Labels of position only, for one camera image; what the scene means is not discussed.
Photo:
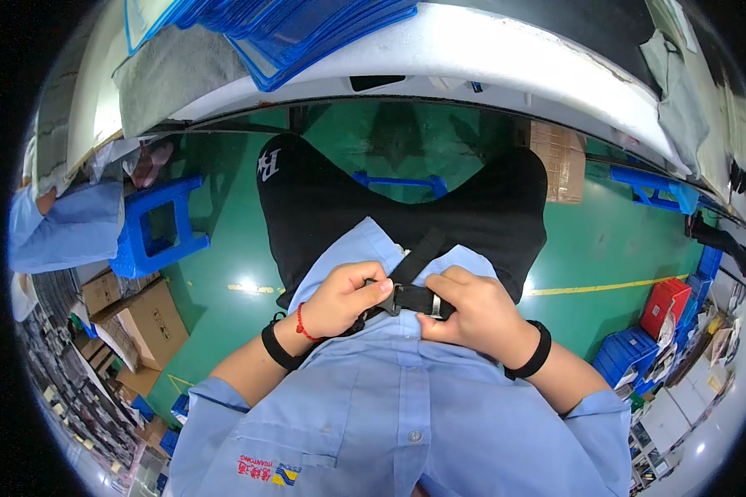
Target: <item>printed logo on shirt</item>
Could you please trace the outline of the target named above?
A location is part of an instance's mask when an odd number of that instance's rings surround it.
[[[300,472],[301,468],[279,463],[279,466],[276,468],[276,474],[271,478],[271,482],[282,485],[283,487],[285,485],[292,487],[296,484],[296,478],[298,478],[298,473]]]
[[[263,152],[262,156],[257,160],[257,173],[263,181],[267,181],[268,178],[279,171],[279,169],[276,169],[276,156],[279,154],[279,150],[281,149],[276,149],[271,152],[270,160],[268,160],[267,151]]]
[[[248,476],[252,480],[268,481],[271,477],[272,461],[262,461],[253,457],[240,456],[238,474]]]

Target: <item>shirt pocket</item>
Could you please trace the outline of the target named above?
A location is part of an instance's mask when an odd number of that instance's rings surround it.
[[[334,468],[358,367],[308,367],[288,375],[235,428],[238,441],[300,452],[301,464]]]

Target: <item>light blue shirt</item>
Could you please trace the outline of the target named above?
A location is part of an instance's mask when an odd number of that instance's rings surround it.
[[[320,256],[289,312],[338,264],[403,255],[367,218]],[[496,277],[463,246],[414,281],[457,264]],[[190,389],[171,463],[174,495],[627,495],[630,411],[613,391],[565,418],[530,384],[472,350],[420,340],[413,312],[379,314],[321,343],[249,409],[221,379]]]
[[[65,270],[116,257],[122,185],[82,184],[41,215],[31,186],[11,198],[9,267],[25,274]]]

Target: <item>black wristband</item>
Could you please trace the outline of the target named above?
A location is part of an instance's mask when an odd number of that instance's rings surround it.
[[[288,372],[294,372],[298,369],[301,363],[304,362],[304,360],[301,357],[292,357],[284,348],[281,347],[279,340],[277,340],[276,335],[274,335],[274,325],[278,322],[279,320],[277,320],[276,315],[274,315],[274,319],[268,323],[268,326],[262,329],[260,338],[262,338],[262,344],[265,346],[271,359],[284,367]]]
[[[550,330],[544,324],[538,321],[527,320],[528,323],[536,327],[539,332],[538,345],[536,352],[528,359],[524,366],[517,370],[510,370],[504,367],[506,378],[514,380],[517,378],[527,378],[533,376],[544,366],[547,356],[550,355],[550,346],[553,344],[553,338],[550,336]]]

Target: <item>red plastic crate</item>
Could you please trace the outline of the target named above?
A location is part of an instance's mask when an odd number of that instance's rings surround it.
[[[641,316],[641,328],[653,339],[657,340],[660,328],[666,319],[666,313],[671,309],[675,316],[675,325],[683,314],[685,304],[690,295],[690,286],[679,281],[676,277],[665,282],[655,284],[644,315]]]

